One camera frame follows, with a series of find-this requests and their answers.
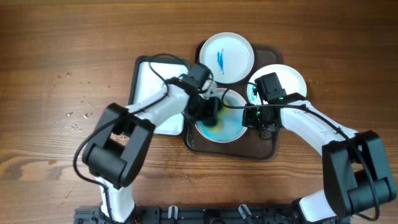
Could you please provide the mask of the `green yellow sponge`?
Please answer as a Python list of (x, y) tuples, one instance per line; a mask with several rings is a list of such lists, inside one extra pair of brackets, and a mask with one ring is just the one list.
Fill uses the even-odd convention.
[(218, 122), (218, 115), (223, 108), (221, 100), (217, 97), (211, 97), (206, 100), (201, 116), (203, 125), (211, 128), (215, 127)]

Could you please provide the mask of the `pinkish white plate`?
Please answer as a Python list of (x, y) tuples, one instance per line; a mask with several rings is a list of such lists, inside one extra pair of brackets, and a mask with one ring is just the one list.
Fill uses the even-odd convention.
[[(246, 100), (236, 91), (228, 90), (224, 96), (224, 104), (227, 106), (245, 106)], [(205, 126), (202, 121), (195, 123), (196, 129), (206, 139), (227, 143), (239, 139), (247, 130), (242, 125), (243, 109), (223, 108), (218, 114), (216, 126)]]

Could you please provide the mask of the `white plate blue smear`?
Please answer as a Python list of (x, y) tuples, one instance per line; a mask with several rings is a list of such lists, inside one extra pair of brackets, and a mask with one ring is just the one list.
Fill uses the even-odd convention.
[(307, 96), (307, 84), (296, 69), (272, 64), (251, 75), (246, 94), (250, 105), (282, 106), (304, 100)]

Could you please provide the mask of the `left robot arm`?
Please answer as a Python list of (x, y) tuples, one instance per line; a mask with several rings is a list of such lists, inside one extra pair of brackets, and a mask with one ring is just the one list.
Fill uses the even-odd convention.
[(193, 122), (216, 126), (222, 102), (211, 92), (211, 70), (196, 63), (186, 74), (163, 81), (161, 89), (146, 100), (128, 106), (106, 107), (95, 130), (77, 153), (101, 187), (99, 219), (128, 223), (134, 219), (132, 182), (140, 172), (155, 129), (176, 114)]

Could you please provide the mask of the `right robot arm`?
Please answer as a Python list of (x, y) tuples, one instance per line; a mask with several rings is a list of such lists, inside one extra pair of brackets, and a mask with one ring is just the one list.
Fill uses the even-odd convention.
[(374, 131), (359, 133), (325, 116), (299, 93), (287, 94), (276, 73), (254, 80), (260, 104), (246, 104), (243, 126), (264, 130), (278, 124), (297, 134), (322, 157), (323, 189), (298, 200), (304, 223), (353, 215), (374, 222), (397, 189), (384, 145)]

